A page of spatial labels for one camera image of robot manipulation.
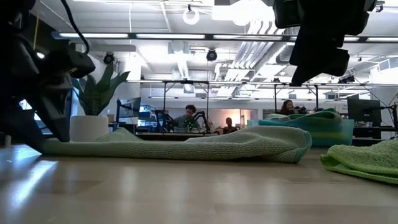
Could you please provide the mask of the black overhead beam with lights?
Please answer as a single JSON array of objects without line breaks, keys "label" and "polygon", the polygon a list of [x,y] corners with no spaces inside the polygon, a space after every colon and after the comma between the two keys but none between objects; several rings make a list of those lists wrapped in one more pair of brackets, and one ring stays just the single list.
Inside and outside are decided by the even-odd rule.
[{"label": "black overhead beam with lights", "polygon": [[[182,34],[182,33],[82,33],[88,39],[117,40],[207,40],[246,42],[295,42],[296,35],[277,34]],[[398,44],[398,37],[346,36],[344,43],[351,44]]]}]

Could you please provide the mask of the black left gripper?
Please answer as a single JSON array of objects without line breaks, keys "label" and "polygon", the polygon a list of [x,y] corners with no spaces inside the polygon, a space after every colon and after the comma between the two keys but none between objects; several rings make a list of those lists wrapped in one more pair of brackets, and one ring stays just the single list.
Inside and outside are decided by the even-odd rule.
[{"label": "black left gripper", "polygon": [[[44,58],[38,57],[23,36],[6,35],[6,105],[0,106],[0,131],[39,153],[43,153],[46,138],[34,119],[35,112],[59,141],[68,142],[65,106],[73,88],[69,74],[41,72]],[[27,100],[34,110],[17,106],[21,100]]]}]

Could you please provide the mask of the teal translucent plastic tray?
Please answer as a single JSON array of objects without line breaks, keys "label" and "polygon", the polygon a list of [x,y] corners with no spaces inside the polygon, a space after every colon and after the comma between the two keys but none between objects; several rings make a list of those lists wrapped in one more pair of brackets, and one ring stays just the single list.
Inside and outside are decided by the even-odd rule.
[{"label": "teal translucent plastic tray", "polygon": [[[259,125],[259,120],[248,120],[248,126],[283,126],[283,125]],[[350,119],[342,119],[339,123],[329,124],[293,124],[288,127],[300,128],[307,132],[334,132],[343,133],[345,139],[353,138],[354,121]]]}]

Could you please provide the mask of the snake plant in white pot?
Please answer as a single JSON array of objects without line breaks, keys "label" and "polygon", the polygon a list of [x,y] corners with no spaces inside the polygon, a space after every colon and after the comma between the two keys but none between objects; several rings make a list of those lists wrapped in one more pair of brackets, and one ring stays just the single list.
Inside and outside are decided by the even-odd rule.
[{"label": "snake plant in white pot", "polygon": [[86,78],[72,78],[83,115],[70,118],[70,140],[72,142],[90,142],[109,133],[109,119],[101,116],[101,112],[109,105],[117,87],[127,80],[129,72],[113,75],[114,65],[105,68],[101,79],[97,82],[92,75]]}]

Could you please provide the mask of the silver ceiling ventilation duct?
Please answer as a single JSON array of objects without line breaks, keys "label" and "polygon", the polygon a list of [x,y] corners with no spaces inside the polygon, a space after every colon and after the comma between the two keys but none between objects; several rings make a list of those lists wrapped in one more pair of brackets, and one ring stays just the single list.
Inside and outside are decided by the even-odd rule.
[{"label": "silver ceiling ventilation duct", "polygon": [[[283,35],[291,35],[296,36],[299,32],[299,27],[289,27],[283,31]],[[276,63],[280,64],[289,64],[290,57],[292,55],[292,51],[295,46],[295,41],[293,42],[282,42],[282,47],[280,52],[277,54]]]}]

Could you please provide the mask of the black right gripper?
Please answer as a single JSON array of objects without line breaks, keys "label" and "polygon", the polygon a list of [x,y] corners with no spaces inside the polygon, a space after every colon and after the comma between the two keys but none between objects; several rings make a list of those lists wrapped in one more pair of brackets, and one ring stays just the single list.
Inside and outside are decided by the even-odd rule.
[{"label": "black right gripper", "polygon": [[342,49],[346,35],[359,35],[377,0],[298,0],[300,30],[289,63],[297,68],[291,86],[321,73],[341,77],[349,53]]}]

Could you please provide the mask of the person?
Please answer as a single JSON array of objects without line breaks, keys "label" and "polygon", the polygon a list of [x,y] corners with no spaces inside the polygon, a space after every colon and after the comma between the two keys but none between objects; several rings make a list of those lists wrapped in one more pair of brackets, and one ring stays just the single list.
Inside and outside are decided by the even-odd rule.
[{"label": "person", "polygon": [[223,128],[223,134],[229,134],[237,131],[238,129],[232,125],[232,119],[226,118],[226,126]]},{"label": "person", "polygon": [[279,111],[279,114],[282,115],[291,115],[291,114],[298,114],[299,110],[294,107],[292,100],[285,100],[283,105]]},{"label": "person", "polygon": [[194,119],[196,112],[197,109],[194,105],[187,105],[185,107],[185,114],[174,120],[174,127],[176,127],[179,132],[186,133],[193,130],[199,130],[201,127],[198,121],[195,121]]}]

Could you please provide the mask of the lime green microfiber towel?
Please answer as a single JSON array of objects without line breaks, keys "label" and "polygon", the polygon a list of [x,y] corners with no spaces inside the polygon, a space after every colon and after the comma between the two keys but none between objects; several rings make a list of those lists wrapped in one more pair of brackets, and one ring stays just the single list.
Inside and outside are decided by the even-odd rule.
[{"label": "lime green microfiber towel", "polygon": [[320,156],[332,172],[398,185],[398,140],[372,146],[335,145]]}]

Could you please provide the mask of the black background gantry frame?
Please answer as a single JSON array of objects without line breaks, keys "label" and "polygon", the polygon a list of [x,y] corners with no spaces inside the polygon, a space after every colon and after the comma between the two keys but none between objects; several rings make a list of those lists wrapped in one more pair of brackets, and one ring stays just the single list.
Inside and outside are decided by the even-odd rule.
[{"label": "black background gantry frame", "polygon": [[[216,82],[216,81],[203,81],[203,80],[163,80],[162,83],[164,84],[164,97],[163,97],[163,103],[164,103],[164,108],[163,110],[165,110],[165,101],[166,101],[166,93],[168,91],[167,89],[167,84],[168,83],[172,83],[172,85],[174,85],[175,83],[179,83],[182,85],[185,84],[189,84],[189,85],[193,85],[193,84],[197,84],[197,85],[201,85],[201,84],[205,84],[207,85],[207,88],[205,88],[204,90],[207,92],[207,97],[206,102],[207,104],[209,103],[209,90],[210,90],[210,85],[214,84],[214,85],[227,85],[227,86],[241,86],[241,85],[259,85],[259,86],[263,86],[263,85],[267,85],[269,86],[269,89],[272,89],[274,91],[274,95],[273,95],[273,100],[274,100],[274,109],[275,112],[278,112],[278,107],[277,107],[277,94],[278,94],[278,86],[281,86],[281,90],[284,87],[290,87],[290,88],[295,88],[295,89],[299,89],[301,87],[306,87],[311,93],[313,93],[315,95],[315,103],[316,103],[316,107],[315,107],[315,111],[319,110],[319,97],[318,97],[318,87],[320,86],[320,84],[317,83],[304,83],[302,85],[296,85],[294,83],[286,83],[286,82],[282,82],[282,83],[278,83],[278,82]],[[271,100],[271,98],[261,98],[261,97],[250,97],[250,98],[241,98],[238,95],[236,96],[226,96],[225,97],[226,100]]]}]

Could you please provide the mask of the black computer monitor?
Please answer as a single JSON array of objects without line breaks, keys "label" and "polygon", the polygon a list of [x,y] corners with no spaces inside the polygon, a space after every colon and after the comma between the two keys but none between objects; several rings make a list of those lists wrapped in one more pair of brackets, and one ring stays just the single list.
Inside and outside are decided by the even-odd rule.
[{"label": "black computer monitor", "polygon": [[381,125],[381,105],[377,100],[348,99],[348,116],[356,122],[372,122]]},{"label": "black computer monitor", "polygon": [[117,100],[116,118],[138,118],[141,106],[141,98],[129,100]]}]

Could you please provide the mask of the mint green microfiber towel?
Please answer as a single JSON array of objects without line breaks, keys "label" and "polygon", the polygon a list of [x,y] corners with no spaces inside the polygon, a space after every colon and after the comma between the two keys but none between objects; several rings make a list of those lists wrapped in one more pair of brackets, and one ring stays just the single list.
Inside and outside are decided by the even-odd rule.
[{"label": "mint green microfiber towel", "polygon": [[48,139],[43,154],[191,161],[259,159],[296,164],[311,146],[309,132],[286,126],[253,126],[186,141],[147,141],[119,128],[91,142]]}]

